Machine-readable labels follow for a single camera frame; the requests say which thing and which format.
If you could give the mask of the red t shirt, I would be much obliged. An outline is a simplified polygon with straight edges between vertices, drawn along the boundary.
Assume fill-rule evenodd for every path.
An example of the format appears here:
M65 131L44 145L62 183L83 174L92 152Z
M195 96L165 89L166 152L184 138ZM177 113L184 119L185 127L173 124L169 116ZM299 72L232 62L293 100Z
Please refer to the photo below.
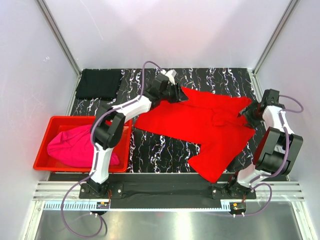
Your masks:
M188 100L162 101L141 114L134 126L153 134L200 145L188 164L205 180L214 183L246 147L255 130L247 127L240 111L251 99L231 97L184 87Z

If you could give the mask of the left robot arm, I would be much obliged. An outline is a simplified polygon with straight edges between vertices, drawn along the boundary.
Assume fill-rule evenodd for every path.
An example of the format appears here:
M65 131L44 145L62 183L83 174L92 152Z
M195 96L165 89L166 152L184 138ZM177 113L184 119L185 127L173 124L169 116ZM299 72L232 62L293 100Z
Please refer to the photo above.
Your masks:
M111 156L121 140L125 123L153 110L162 101L173 104L188 100L181 85L175 80L176 74L174 69L162 70L141 95L109 109L100 108L90 130L94 152L89 178L86 180L95 197L103 198L108 193Z

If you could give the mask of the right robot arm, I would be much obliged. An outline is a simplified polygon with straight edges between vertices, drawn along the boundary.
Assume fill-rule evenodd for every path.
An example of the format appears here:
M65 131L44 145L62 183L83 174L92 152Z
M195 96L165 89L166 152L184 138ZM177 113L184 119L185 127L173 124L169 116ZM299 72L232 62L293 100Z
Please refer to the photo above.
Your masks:
M259 143L252 164L237 171L225 186L231 198L247 196L267 178L288 175L298 157L303 137L295 134L286 119L289 112L279 102L281 94L274 89L264 91L261 101L254 101L239 114L247 120L247 126L255 128L265 124L266 132Z

